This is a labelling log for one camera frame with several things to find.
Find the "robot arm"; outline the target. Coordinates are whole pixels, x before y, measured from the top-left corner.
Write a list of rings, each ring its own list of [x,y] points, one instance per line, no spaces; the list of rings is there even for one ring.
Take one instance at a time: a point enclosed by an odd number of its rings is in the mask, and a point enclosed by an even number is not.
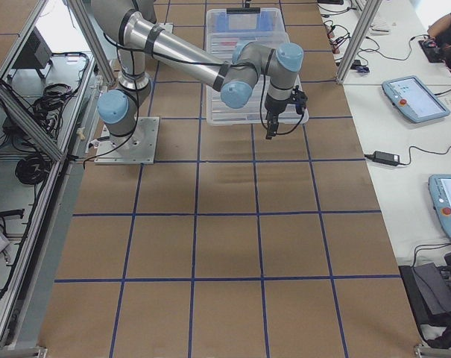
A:
[[[153,58],[190,75],[219,92],[229,108],[244,107],[260,78],[259,117],[266,139],[279,135],[279,117],[290,105],[306,115],[307,97],[295,81],[303,63],[303,49],[295,43],[270,48],[255,42],[238,43],[231,61],[221,60],[164,29],[157,22],[152,1],[92,1],[92,14],[103,35],[116,48],[121,63],[119,86],[98,102],[98,111],[110,136],[131,142],[135,113],[151,92],[145,71]]]

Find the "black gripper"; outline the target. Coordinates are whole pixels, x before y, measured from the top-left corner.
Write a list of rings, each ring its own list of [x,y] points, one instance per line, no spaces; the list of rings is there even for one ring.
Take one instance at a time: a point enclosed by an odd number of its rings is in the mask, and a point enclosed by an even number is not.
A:
[[[279,120],[278,117],[286,110],[286,107],[290,103],[290,97],[286,99],[276,99],[271,95],[266,95],[265,109],[266,114],[266,139],[273,139],[277,135]]]

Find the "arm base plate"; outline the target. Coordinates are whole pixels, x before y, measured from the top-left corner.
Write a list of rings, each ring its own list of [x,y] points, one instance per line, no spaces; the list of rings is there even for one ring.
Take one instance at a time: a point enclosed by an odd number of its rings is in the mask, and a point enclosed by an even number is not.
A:
[[[117,149],[116,147],[127,137],[119,139],[110,136],[107,126],[103,125],[101,134],[108,136],[109,139],[99,142],[94,163],[97,165],[153,164],[159,126],[159,117],[139,117],[133,136]]]

